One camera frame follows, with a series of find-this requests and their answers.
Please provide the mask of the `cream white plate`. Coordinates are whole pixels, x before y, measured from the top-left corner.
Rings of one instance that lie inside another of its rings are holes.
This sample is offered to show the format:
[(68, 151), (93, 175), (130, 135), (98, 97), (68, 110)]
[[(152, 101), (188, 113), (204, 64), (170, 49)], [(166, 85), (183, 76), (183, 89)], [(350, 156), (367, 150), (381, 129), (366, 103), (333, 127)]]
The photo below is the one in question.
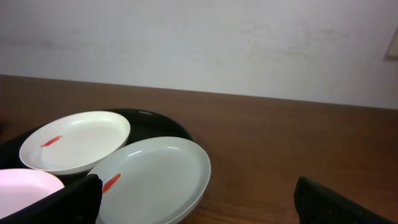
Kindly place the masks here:
[(131, 132), (124, 116), (89, 111), (52, 121), (34, 131), (19, 149), (21, 162), (54, 175), (72, 175), (92, 169), (122, 148)]

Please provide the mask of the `pinkish white plate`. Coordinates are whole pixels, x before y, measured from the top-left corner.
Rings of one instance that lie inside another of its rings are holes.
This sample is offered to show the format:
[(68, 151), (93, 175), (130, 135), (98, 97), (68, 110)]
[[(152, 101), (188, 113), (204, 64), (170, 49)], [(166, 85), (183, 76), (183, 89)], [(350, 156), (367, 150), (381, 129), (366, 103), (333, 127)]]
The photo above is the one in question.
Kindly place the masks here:
[(1, 169), (1, 218), (64, 188), (62, 181), (41, 170)]

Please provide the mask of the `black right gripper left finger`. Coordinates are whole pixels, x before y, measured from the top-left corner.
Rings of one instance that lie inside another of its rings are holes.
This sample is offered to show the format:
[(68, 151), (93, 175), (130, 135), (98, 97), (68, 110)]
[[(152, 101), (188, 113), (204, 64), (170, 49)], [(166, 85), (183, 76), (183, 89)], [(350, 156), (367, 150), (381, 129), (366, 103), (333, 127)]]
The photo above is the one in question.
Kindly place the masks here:
[(1, 224), (95, 224), (103, 182), (89, 174), (28, 207), (1, 219)]

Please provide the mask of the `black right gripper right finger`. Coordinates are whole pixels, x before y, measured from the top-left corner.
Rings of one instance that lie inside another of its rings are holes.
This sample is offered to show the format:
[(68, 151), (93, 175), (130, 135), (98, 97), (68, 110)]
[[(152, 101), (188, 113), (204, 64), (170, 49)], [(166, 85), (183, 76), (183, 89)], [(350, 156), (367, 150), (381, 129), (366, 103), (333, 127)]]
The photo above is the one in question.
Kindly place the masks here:
[(308, 177), (294, 191), (300, 224), (394, 224)]

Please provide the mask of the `grey-white plate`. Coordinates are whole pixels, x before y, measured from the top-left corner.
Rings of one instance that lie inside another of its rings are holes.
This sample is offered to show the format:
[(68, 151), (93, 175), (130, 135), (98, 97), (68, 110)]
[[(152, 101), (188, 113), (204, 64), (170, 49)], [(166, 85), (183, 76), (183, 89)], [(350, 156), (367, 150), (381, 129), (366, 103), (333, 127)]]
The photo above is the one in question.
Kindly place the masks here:
[(97, 223), (166, 224), (182, 221), (199, 204), (211, 163), (193, 141), (158, 137), (117, 150), (91, 173), (103, 181)]

